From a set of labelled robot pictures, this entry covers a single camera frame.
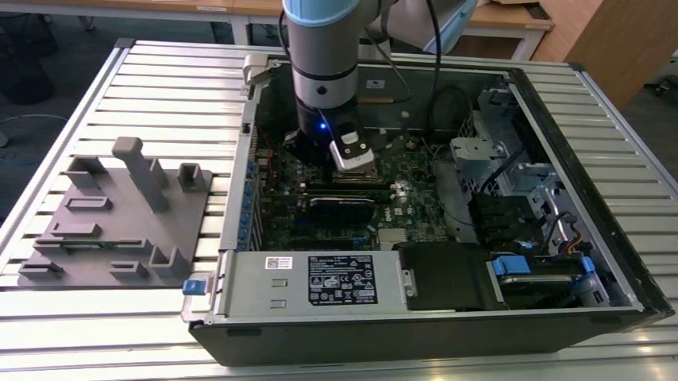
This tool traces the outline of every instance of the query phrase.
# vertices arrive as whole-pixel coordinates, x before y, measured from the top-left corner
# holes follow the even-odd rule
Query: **warning symbols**
[[[309,256],[308,302],[313,306],[376,304],[372,256]]]

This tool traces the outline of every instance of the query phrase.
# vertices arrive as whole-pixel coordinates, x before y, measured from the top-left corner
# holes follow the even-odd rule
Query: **blue latch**
[[[207,288],[207,281],[189,279],[183,282],[181,292],[187,296],[200,296],[207,294]]]
[[[586,273],[595,272],[595,264],[588,256],[582,257],[582,265]]]
[[[491,261],[496,276],[531,274],[524,256],[500,256]]]

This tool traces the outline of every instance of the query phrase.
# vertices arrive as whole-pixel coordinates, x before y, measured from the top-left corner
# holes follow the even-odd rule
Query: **aluminum extrusion table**
[[[550,355],[223,368],[179,316],[180,290],[17,291],[29,257],[69,180],[69,157],[111,152],[119,136],[144,141],[164,168],[197,161],[215,173],[195,271],[212,271],[228,197],[228,175],[245,97],[241,67],[251,52],[216,44],[136,41],[113,50],[36,176],[0,228],[0,378],[636,380],[678,374],[678,317],[595,337]],[[427,56],[395,56],[430,62]],[[454,64],[515,66],[502,60]],[[678,186],[584,72],[559,63],[520,63],[632,245],[668,298],[678,299]],[[121,166],[112,157],[107,166]],[[192,310],[205,310],[195,298]]]

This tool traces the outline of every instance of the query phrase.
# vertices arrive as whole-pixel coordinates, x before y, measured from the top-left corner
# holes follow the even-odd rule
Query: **cable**
[[[468,108],[468,115],[474,112],[474,103],[470,99],[468,94],[466,93],[464,89],[462,89],[459,86],[456,86],[454,83],[446,84],[443,87],[440,87],[434,94],[431,103],[428,104],[428,108],[426,110],[426,127],[430,129],[430,131],[435,131],[435,109],[439,104],[439,100],[443,94],[452,92],[463,98],[463,101],[466,103],[466,107]]]
[[[570,224],[570,229],[576,233],[576,236],[572,238],[572,242],[570,244],[567,244],[567,246],[563,250],[567,254],[572,254],[574,248],[583,241],[582,231],[579,229],[576,229],[576,226],[574,226],[574,224]]]
[[[292,60],[292,56],[289,54],[289,48],[287,47],[285,38],[283,37],[283,19],[285,18],[285,10],[280,11],[280,17],[277,18],[277,41],[280,42],[280,47],[285,52],[287,59]]]
[[[552,232],[555,231],[555,226],[558,225],[558,222],[566,217],[571,215],[570,212],[567,211],[563,211],[560,212],[556,216],[555,216],[555,220],[552,220],[552,223],[551,223],[551,226],[548,226],[548,231],[547,231],[547,235],[543,236],[543,242],[542,242],[542,249],[540,249],[540,254],[544,255],[547,253],[547,250],[548,250],[548,241],[551,240],[551,237],[552,237]]]
[[[396,64],[391,60],[391,57],[388,57],[388,54],[385,54],[385,52],[383,51],[377,42],[373,40],[372,36],[369,36],[369,31],[367,30],[367,28],[364,29],[364,34],[367,36],[367,39],[372,43],[373,47],[379,51],[379,54],[381,55],[383,59],[388,62],[388,65],[391,65],[392,71],[395,71],[395,75],[400,79],[400,82],[403,83],[403,87],[407,90],[407,96],[404,98],[395,98],[392,100],[392,103],[405,103],[405,101],[412,99],[412,90],[409,89],[409,85],[408,85],[407,81],[404,80],[403,73],[400,73],[400,70],[397,69]]]
[[[483,185],[480,187],[480,193],[483,193],[486,191],[486,188],[490,186],[491,182],[495,181],[495,179],[499,177],[499,175],[503,173],[503,171],[511,166],[511,164],[515,163],[515,161],[518,160],[518,157],[520,157],[520,155],[524,151],[526,151],[526,148],[520,147],[520,149],[518,151],[511,153],[511,155],[504,160],[502,165],[496,168],[496,171],[494,171],[494,173],[490,175],[487,180],[483,182]]]
[[[443,65],[443,42],[440,37],[440,25],[438,23],[438,15],[435,14],[434,1],[426,0],[426,5],[428,6],[428,15],[431,16],[431,22],[434,23],[434,32],[435,32],[435,67],[434,67],[434,82],[431,84],[431,96],[428,99],[428,108],[434,104],[435,101],[435,93],[438,90],[438,81],[440,77],[440,66]]]
[[[446,206],[443,203],[440,203],[440,205],[442,205],[442,207],[443,207],[444,214],[447,214],[447,216],[448,216],[452,220],[455,220],[456,222],[459,222],[462,225],[470,226],[471,228],[474,228],[474,227],[475,227],[475,225],[474,225],[474,224],[471,224],[470,222],[463,222],[460,219],[458,219],[458,217],[455,217],[455,216],[452,215],[452,213],[450,213],[450,211],[447,210],[447,206]]]
[[[6,159],[0,159],[0,163],[12,164],[12,165],[29,165],[29,164],[38,164],[41,163],[41,160],[34,161],[13,161]]]
[[[2,119],[0,121],[0,124],[6,121],[14,121],[17,119],[25,118],[25,117],[50,117],[53,119],[60,119],[61,121],[68,121],[66,118],[60,117],[58,115],[49,115],[49,114],[26,114],[26,115],[17,115],[16,117],[8,117],[6,119]]]

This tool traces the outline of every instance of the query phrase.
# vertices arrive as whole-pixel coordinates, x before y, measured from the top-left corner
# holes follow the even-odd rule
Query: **metal frame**
[[[165,10],[133,10],[124,8],[105,8],[99,6],[69,6],[61,4],[36,4],[21,2],[0,2],[0,10],[6,12],[53,13],[93,17],[125,17],[145,18],[152,20],[184,20],[228,22],[233,28],[233,42],[236,45],[251,45],[251,25],[277,25],[277,16],[255,16],[248,14],[220,12],[172,12]],[[544,29],[512,29],[512,28],[478,28],[470,26],[463,34],[466,36],[504,37],[520,40],[514,51],[512,60],[527,61],[531,59],[536,47],[542,42]]]
[[[237,48],[217,44],[184,44],[137,41],[123,64],[116,49],[105,62],[84,101],[78,106],[62,135],[49,152],[34,179],[0,231],[6,263],[0,275],[0,372],[9,379],[213,379],[249,377],[255,379],[412,379],[448,380],[463,372],[470,380],[543,379],[579,381],[582,373],[598,379],[618,381],[670,379],[678,373],[678,317],[666,319],[632,333],[614,333],[595,337],[582,344],[548,355],[462,358],[450,360],[399,361],[339,364],[331,367],[259,367],[223,368],[199,347],[187,333],[180,318],[183,296],[179,290],[145,291],[12,291],[16,270],[30,254],[30,235],[40,233],[44,221],[62,198],[69,183],[58,176],[58,165],[68,154],[96,154],[104,143],[121,133],[155,137],[161,143],[148,145],[152,156],[160,156],[163,167],[176,158],[191,156],[201,167],[217,173],[211,189],[208,208],[203,219],[203,238],[197,243],[193,263],[196,275],[213,271],[219,257],[219,234],[223,208],[228,201],[228,155],[237,137],[231,121],[245,99],[232,89],[233,79],[241,79],[244,56],[252,52],[280,54],[279,49]],[[393,55],[396,61],[431,63],[427,56]],[[184,62],[168,66],[168,62]],[[655,277],[667,297],[678,307],[678,201],[675,188],[663,180],[663,168],[654,156],[628,137],[632,132],[623,119],[610,117],[614,107],[595,87],[582,81],[579,74],[562,63],[515,63],[503,60],[479,60],[444,57],[451,64],[491,65],[524,70],[536,91],[559,124],[562,133],[591,176],[608,208],[622,225],[635,251],[644,261],[647,272]],[[143,76],[145,86],[125,92],[131,76]],[[185,88],[185,78],[192,87]],[[111,102],[128,96],[136,101]],[[117,117],[120,125],[97,125],[113,117],[120,108],[136,107],[137,115],[157,113],[159,104],[144,102],[157,96],[175,97],[172,108],[185,110],[196,97],[208,98],[225,112],[224,125],[215,127],[215,111],[192,114],[193,126],[132,125]],[[586,144],[595,139],[598,148]],[[215,152],[213,142],[220,150]],[[208,298],[193,297],[192,312],[208,310]]]

